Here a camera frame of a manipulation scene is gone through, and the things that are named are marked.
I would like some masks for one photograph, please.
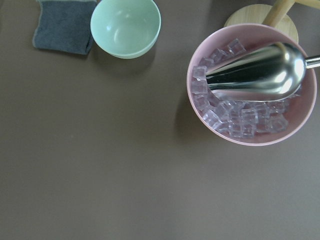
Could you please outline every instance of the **bowl rim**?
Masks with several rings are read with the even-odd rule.
[[[102,0],[98,3],[98,5],[95,7],[95,9],[93,10],[91,19],[90,19],[90,30],[91,30],[91,34],[92,37],[94,39],[94,41],[96,42],[96,44],[103,49],[105,52],[109,53],[112,56],[118,57],[118,58],[124,58],[124,59],[130,59],[130,58],[137,58],[141,55],[143,55],[144,53],[146,53],[150,48],[152,48],[152,46],[155,44],[155,42],[157,41],[157,38],[159,36],[160,33],[160,29],[161,29],[161,24],[162,24],[162,20],[161,20],[161,13],[160,10],[157,6],[157,4],[153,1],[153,0],[149,0],[152,3],[152,6],[154,7],[154,9],[156,10],[157,13],[157,20],[158,20],[158,27],[157,27],[157,31],[153,37],[153,39],[142,49],[138,50],[138,51],[134,51],[131,53],[117,53],[117,52],[113,52],[108,50],[105,46],[102,46],[98,41],[97,41],[97,35],[95,33],[95,31],[93,30],[93,25],[94,25],[94,20],[97,17],[97,12],[100,10],[100,8],[105,8],[108,6],[108,0]]]
[[[234,24],[234,25],[229,25],[226,27],[222,27],[220,29],[218,29],[217,31],[213,32],[212,34],[210,34],[209,36],[207,36],[196,48],[196,50],[194,51],[190,61],[189,61],[189,66],[187,69],[187,75],[186,75],[186,88],[187,88],[187,94],[188,94],[188,98],[190,101],[190,104],[194,110],[194,112],[196,113],[196,115],[198,116],[198,118],[201,120],[201,122],[213,133],[215,133],[216,135],[220,136],[221,138],[232,142],[232,143],[236,143],[236,144],[240,144],[240,145],[244,145],[244,146],[254,146],[254,147],[260,147],[260,146],[267,146],[267,145],[272,145],[272,144],[276,144],[279,142],[282,142],[283,140],[288,139],[289,137],[291,137],[293,134],[295,134],[298,130],[300,130],[302,128],[302,126],[307,122],[307,120],[309,119],[315,103],[316,103],[316,98],[317,98],[317,78],[316,78],[316,73],[314,69],[308,69],[308,71],[310,72],[310,74],[312,75],[312,80],[313,80],[313,84],[314,84],[314,88],[313,88],[313,92],[310,92],[309,94],[312,94],[312,103],[309,106],[309,110],[307,112],[307,114],[305,115],[305,117],[303,118],[303,120],[300,122],[300,124],[298,124],[291,132],[288,132],[286,135],[279,137],[275,140],[271,140],[271,141],[265,141],[265,142],[256,142],[256,143],[252,143],[252,142],[243,142],[240,140],[236,140],[233,139],[231,137],[225,136],[219,132],[217,132],[216,130],[214,130],[212,127],[210,127],[201,117],[201,115],[199,114],[198,110],[196,109],[194,103],[193,103],[193,97],[192,97],[192,93],[191,93],[191,89],[190,89],[190,80],[192,79],[191,75],[192,75],[192,69],[193,69],[193,65],[191,65],[191,63],[193,62],[193,59],[196,57],[198,51],[200,50],[201,46],[203,44],[205,44],[207,41],[209,41],[210,38],[214,37],[215,35],[219,34],[221,31],[225,31],[226,29],[232,29],[232,28],[238,28],[241,26],[253,26],[253,27],[260,27],[260,28],[266,28],[269,29],[271,31],[274,32],[278,32],[279,34],[285,36],[286,38],[288,38],[290,41],[292,41],[293,43],[296,44],[296,46],[298,47],[298,49],[303,53],[304,56],[308,56],[306,54],[306,52],[302,49],[302,47],[290,36],[288,36],[287,34],[281,32],[280,30],[271,27],[271,26],[267,26],[267,25],[263,25],[263,24],[259,24],[259,23],[239,23],[239,24]]]

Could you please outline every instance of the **stainless steel scoop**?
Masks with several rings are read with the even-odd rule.
[[[223,100],[277,101],[298,90],[306,69],[319,66],[320,55],[305,58],[295,46],[276,42],[208,71],[206,81]]]

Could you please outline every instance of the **pink bowl rim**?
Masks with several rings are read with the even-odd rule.
[[[261,146],[268,146],[268,145],[272,145],[272,144],[276,144],[276,143],[279,143],[279,142],[282,142],[286,139],[288,139],[289,137],[291,137],[292,135],[294,135],[297,131],[299,131],[302,126],[307,122],[307,120],[309,119],[313,109],[314,109],[314,106],[316,104],[316,98],[317,98],[317,78],[316,78],[316,73],[313,69],[309,69],[310,70],[310,73],[312,74],[312,78],[313,78],[313,84],[314,84],[314,89],[313,89],[313,93],[312,93],[312,103],[309,107],[309,111],[308,113],[306,114],[306,116],[304,117],[303,121],[294,129],[292,130],[291,132],[289,132],[288,134],[282,136],[282,137],[279,137],[275,140],[272,140],[272,141],[266,141],[266,142],[257,142],[257,143],[251,143],[251,142],[242,142],[242,141],[239,141],[239,140],[235,140],[235,139],[232,139],[228,136],[225,136],[217,131],[215,131],[214,129],[212,129],[204,120],[203,118],[200,116],[198,110],[196,109],[195,105],[193,104],[193,98],[192,98],[192,93],[191,93],[191,90],[190,90],[190,85],[189,85],[189,78],[190,78],[190,75],[192,74],[192,68],[193,66],[191,66],[191,62],[193,61],[194,57],[197,55],[197,52],[199,51],[200,49],[200,46],[202,44],[204,44],[206,41],[208,41],[212,36],[216,35],[216,34],[219,34],[221,31],[225,31],[225,29],[231,29],[231,28],[237,28],[239,26],[257,26],[257,27],[262,27],[262,28],[266,28],[266,29],[270,29],[274,32],[278,32],[279,34],[281,35],[284,35],[286,38],[288,38],[289,40],[291,40],[292,42],[294,42],[297,47],[299,48],[299,50],[305,55],[307,56],[306,52],[302,49],[302,47],[290,36],[288,36],[287,34],[281,32],[280,30],[274,28],[274,27],[271,27],[271,26],[267,26],[267,25],[263,25],[263,24],[259,24],[259,23],[240,23],[240,24],[234,24],[234,25],[230,25],[230,26],[226,26],[226,27],[223,27],[223,28],[220,28],[219,30],[213,32],[212,34],[210,34],[208,37],[206,37],[200,44],[199,46],[196,48],[196,50],[194,51],[191,59],[190,59],[190,63],[189,63],[189,66],[188,66],[188,70],[187,70],[187,76],[186,76],[186,87],[187,87],[187,94],[188,94],[188,98],[189,98],[189,101],[191,103],[191,106],[194,110],[194,112],[196,113],[196,115],[198,116],[198,118],[201,120],[201,122],[212,132],[214,132],[216,135],[220,136],[221,138],[227,140],[227,141],[230,141],[232,143],[235,143],[235,144],[240,144],[240,145],[244,145],[244,146],[254,146],[254,147],[261,147]]]

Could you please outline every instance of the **washcloth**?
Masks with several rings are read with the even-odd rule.
[[[38,49],[86,55],[93,44],[90,20],[96,0],[37,0],[41,12],[32,39]]]

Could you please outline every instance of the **wooden base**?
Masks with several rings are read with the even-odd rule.
[[[253,4],[245,6],[232,14],[225,22],[224,26],[226,27],[243,23],[261,24],[271,8],[272,6],[265,4]],[[284,34],[287,34],[298,43],[299,37],[297,28],[288,15],[285,15],[284,18],[275,26],[275,28]]]

